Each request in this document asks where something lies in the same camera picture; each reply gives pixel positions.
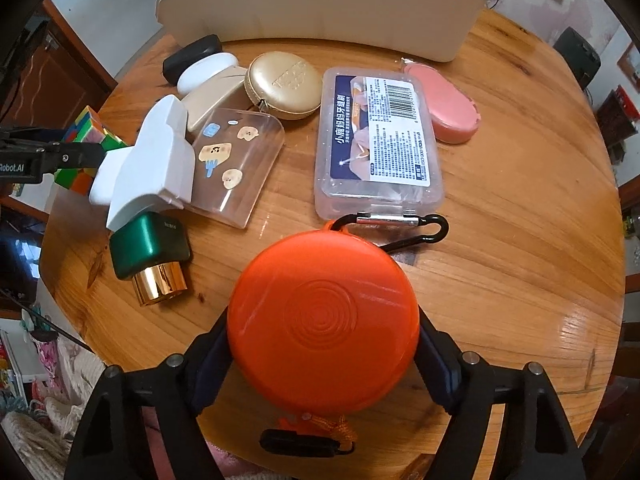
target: gold cap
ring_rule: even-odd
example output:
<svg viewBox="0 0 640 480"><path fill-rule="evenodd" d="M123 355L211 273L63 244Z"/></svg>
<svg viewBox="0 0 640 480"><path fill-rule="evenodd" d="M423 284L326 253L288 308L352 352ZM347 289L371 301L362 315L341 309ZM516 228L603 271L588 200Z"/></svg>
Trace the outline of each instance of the gold cap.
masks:
<svg viewBox="0 0 640 480"><path fill-rule="evenodd" d="M133 287L140 305L168 300L187 290L180 262L148 267L133 277Z"/></svg>
<svg viewBox="0 0 640 480"><path fill-rule="evenodd" d="M302 119L320 107L322 76L300 56L267 52L249 65L244 89L254 105L266 104L267 113L279 119Z"/></svg>

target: colorful puzzle cube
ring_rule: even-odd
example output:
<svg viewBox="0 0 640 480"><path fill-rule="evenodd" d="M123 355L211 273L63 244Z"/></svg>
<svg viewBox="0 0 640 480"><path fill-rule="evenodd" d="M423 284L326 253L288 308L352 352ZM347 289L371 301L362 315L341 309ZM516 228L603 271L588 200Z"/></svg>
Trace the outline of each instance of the colorful puzzle cube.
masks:
<svg viewBox="0 0 640 480"><path fill-rule="evenodd" d="M102 124L98 114L87 106L74 123L66 131L63 142L96 142L108 152L126 147L126 143L113 135ZM55 183L71 189L80 194L87 195L94 182L97 168L84 168L82 170L58 170L55 175Z"/></svg>

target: transparent plastic box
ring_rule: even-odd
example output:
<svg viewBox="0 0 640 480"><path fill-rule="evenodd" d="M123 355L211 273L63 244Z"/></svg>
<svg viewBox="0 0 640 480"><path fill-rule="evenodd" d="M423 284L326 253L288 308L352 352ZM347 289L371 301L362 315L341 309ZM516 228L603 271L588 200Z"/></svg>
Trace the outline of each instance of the transparent plastic box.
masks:
<svg viewBox="0 0 640 480"><path fill-rule="evenodd" d="M196 168L186 208L244 229L283 144L275 117L216 108L193 141Z"/></svg>
<svg viewBox="0 0 640 480"><path fill-rule="evenodd" d="M436 211L444 187L418 80L362 68L324 73L314 192L326 220Z"/></svg>

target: barcode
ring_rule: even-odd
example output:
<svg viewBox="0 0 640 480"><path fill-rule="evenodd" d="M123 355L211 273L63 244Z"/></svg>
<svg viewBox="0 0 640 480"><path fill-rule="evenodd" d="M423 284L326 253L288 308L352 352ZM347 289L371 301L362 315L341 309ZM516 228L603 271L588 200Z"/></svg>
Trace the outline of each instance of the barcode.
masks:
<svg viewBox="0 0 640 480"><path fill-rule="evenodd" d="M417 120L413 94L410 88L386 85L386 95L389 97L389 111L391 111L393 117Z"/></svg>

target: carabiner clip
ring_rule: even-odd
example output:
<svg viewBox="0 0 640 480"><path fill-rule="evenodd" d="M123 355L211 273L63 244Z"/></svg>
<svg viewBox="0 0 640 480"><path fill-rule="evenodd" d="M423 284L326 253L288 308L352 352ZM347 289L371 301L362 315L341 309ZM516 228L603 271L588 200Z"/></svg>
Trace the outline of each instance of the carabiner clip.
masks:
<svg viewBox="0 0 640 480"><path fill-rule="evenodd" d="M410 226L418 227L430 224L437 224L440 226L440 230L433 235L417 235L404 240L398 240L397 242L391 242L389 244L380 245L380 249L385 253L391 253L393 251L399 251L407 247L412 247L418 244L435 244L444 240L444 237L449 233L449 222L442 215L436 213L426 216L391 216L391 215L376 215L371 213L357 213L345 215L338 218L330 227L331 231L339 231L345 225L348 224L369 224L369 225L393 225L393 226Z"/></svg>

